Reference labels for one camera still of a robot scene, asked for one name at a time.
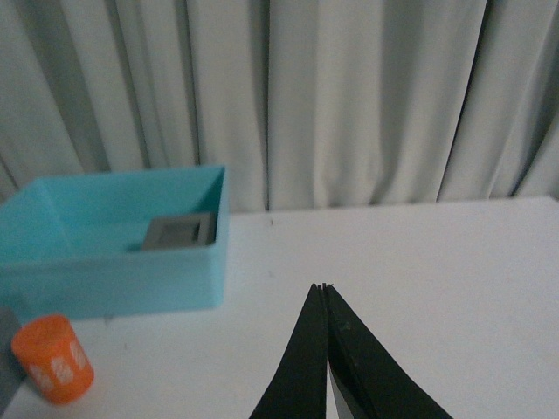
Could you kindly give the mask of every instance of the orange cylinder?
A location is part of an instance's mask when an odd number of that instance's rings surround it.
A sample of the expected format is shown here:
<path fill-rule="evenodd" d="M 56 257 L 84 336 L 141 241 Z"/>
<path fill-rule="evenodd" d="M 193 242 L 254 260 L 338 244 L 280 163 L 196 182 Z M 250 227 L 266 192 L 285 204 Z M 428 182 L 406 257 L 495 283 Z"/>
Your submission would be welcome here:
<path fill-rule="evenodd" d="M 70 321 L 61 314 L 33 320 L 16 333 L 11 350 L 47 400 L 71 402 L 93 382 L 93 369 Z"/>

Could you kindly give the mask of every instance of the white table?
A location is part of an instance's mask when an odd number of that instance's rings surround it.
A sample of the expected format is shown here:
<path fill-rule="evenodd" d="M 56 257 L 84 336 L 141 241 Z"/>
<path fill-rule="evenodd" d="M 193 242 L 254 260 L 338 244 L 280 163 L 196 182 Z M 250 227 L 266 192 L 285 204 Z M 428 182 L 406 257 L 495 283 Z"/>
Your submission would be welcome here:
<path fill-rule="evenodd" d="M 559 203 L 532 198 L 233 216 L 221 307 L 74 322 L 90 391 L 25 383 L 3 419 L 246 419 L 323 282 L 455 419 L 557 417 Z"/>

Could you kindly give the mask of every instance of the light blue plastic box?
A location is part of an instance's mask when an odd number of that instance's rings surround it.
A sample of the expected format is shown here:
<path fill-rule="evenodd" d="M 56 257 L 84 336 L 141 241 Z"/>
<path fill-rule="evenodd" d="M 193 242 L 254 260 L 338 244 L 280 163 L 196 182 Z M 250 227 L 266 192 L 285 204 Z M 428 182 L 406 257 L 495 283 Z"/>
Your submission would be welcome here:
<path fill-rule="evenodd" d="M 207 211 L 215 243 L 141 251 L 152 218 Z M 218 306 L 228 223 L 224 167 L 37 179 L 0 206 L 0 306 L 22 322 Z"/>

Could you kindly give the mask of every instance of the gray object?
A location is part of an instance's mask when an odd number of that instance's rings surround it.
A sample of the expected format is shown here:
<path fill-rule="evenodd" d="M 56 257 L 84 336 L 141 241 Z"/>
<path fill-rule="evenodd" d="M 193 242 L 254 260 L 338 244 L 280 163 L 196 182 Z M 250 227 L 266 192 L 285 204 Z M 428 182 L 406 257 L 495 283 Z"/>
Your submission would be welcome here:
<path fill-rule="evenodd" d="M 160 216 L 154 218 L 141 249 L 175 249 L 205 246 L 216 240 L 216 215 L 213 212 L 187 216 Z"/>
<path fill-rule="evenodd" d="M 0 415 L 6 410 L 17 392 L 25 371 L 11 352 L 11 339 L 19 330 L 16 315 L 6 307 L 0 307 Z"/>

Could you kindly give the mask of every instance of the white curtain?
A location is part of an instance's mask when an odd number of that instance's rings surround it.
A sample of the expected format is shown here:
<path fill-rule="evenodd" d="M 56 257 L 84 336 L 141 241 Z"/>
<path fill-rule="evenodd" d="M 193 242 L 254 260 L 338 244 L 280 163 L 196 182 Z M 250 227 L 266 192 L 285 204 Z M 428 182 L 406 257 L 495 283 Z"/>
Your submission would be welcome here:
<path fill-rule="evenodd" d="M 212 163 L 236 211 L 559 196 L 559 0 L 0 2 L 0 199 Z"/>

